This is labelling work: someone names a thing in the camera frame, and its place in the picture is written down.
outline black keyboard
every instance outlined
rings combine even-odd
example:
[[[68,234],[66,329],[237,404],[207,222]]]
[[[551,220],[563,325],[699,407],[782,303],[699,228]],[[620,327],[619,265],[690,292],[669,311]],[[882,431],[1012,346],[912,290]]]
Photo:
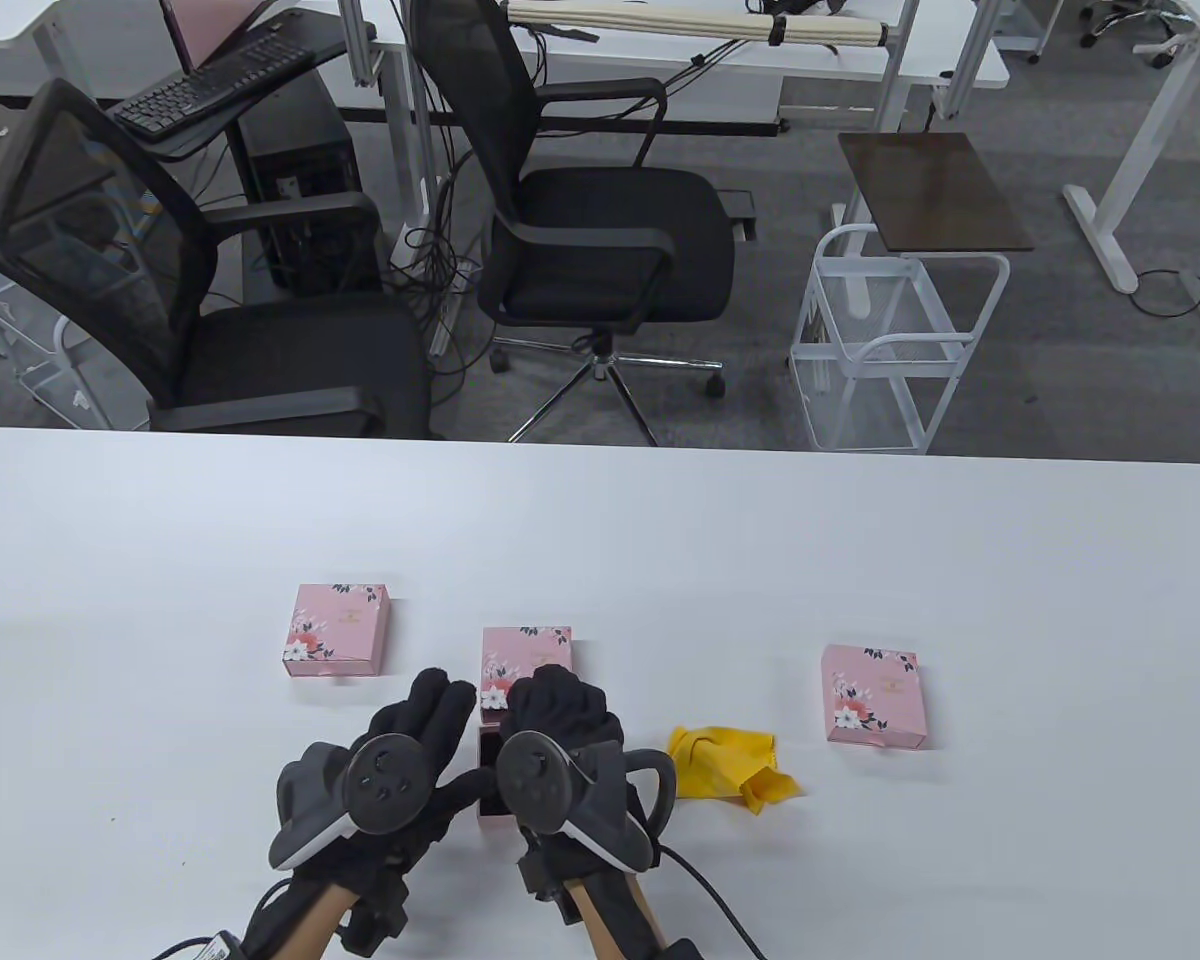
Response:
[[[115,119],[140,140],[163,140],[226,102],[245,100],[258,88],[275,86],[277,79],[312,67],[316,53],[277,36],[278,30],[278,23],[268,26],[260,36],[196,72],[139,92],[115,109]]]

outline pink gift box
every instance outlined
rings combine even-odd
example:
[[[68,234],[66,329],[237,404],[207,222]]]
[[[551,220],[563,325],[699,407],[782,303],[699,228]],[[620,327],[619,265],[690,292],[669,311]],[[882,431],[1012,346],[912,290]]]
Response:
[[[533,671],[545,664],[574,668],[574,630],[570,626],[486,626],[480,722],[500,722],[512,684],[521,677],[533,677]]]
[[[830,644],[823,650],[827,739],[916,749],[929,733],[914,653]]]
[[[508,695],[521,677],[545,664],[574,668],[574,630],[570,626],[486,626],[480,668],[480,766],[492,767],[503,749],[498,724],[508,713]],[[500,822],[510,810],[500,797],[480,800],[480,820]]]
[[[390,608],[384,584],[299,586],[284,641],[289,677],[376,676]]]

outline wire basket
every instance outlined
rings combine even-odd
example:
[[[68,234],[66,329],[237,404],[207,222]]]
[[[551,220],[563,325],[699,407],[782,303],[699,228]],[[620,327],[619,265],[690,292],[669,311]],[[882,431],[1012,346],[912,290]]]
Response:
[[[997,266],[974,328],[959,332],[920,256],[827,256],[850,233],[875,233],[875,224],[844,224],[821,239],[788,356],[810,442],[821,451],[925,454],[1008,283],[1008,260],[924,254]],[[947,380],[928,420],[908,383],[917,378]]]

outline chair base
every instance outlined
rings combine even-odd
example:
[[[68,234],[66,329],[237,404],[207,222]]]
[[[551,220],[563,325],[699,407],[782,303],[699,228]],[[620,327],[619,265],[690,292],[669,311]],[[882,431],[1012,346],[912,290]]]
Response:
[[[572,347],[560,344],[560,343],[545,343],[541,340],[522,340],[514,337],[494,337],[494,353],[490,355],[490,366],[498,374],[508,370],[508,356],[503,352],[504,348],[514,349],[532,349],[533,352],[544,353],[566,353],[568,355],[577,355],[576,349]],[[613,384],[613,389],[618,392],[618,398],[622,401],[623,406],[626,407],[626,412],[631,415],[631,419],[636,421],[641,434],[644,434],[644,442],[650,445],[650,448],[658,448],[658,438],[654,436],[649,426],[649,421],[646,420],[644,413],[640,412],[640,407],[636,406],[636,398],[631,396],[631,389],[628,389],[628,382],[623,379],[620,367],[622,366],[644,366],[644,367],[659,367],[660,370],[695,370],[695,371],[708,371],[710,372],[710,379],[706,384],[706,394],[709,397],[719,398],[724,396],[724,364],[716,360],[678,360],[678,358],[672,356],[649,356],[644,353],[618,353],[613,349],[613,338],[608,335],[600,335],[592,340],[590,355],[586,359],[586,362],[578,367],[576,374],[568,380],[560,389],[551,394],[551,397],[541,407],[533,412],[533,416],[526,420],[524,424],[508,438],[508,443],[520,443],[528,434],[528,431],[535,428],[546,416],[556,408],[565,396],[574,390],[578,384],[582,383],[590,374],[592,379],[595,380],[608,380]]]

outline black office chair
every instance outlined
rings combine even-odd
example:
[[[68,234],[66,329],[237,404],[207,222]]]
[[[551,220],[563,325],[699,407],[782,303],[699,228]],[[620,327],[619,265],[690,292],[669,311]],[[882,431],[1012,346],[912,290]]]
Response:
[[[710,371],[708,394],[722,397],[724,365],[619,355],[614,335],[646,323],[714,320],[733,284],[732,224],[712,185],[684,170],[641,166],[667,113],[667,88],[650,78],[534,88],[494,0],[414,0],[408,28],[414,56],[462,124],[494,196],[476,289],[481,310],[509,326],[590,330],[574,342],[587,362],[510,439],[521,439],[594,376],[614,385],[656,445],[622,367]],[[522,178],[542,108],[563,100],[656,101],[636,163]],[[533,340],[494,342],[491,362],[499,372],[508,368],[503,347],[571,350]]]
[[[340,218],[376,256],[361,193],[202,211],[91,100],[50,80],[0,172],[0,274],[91,334],[151,394],[152,430],[425,439],[416,320],[384,293],[202,314],[217,246]]]

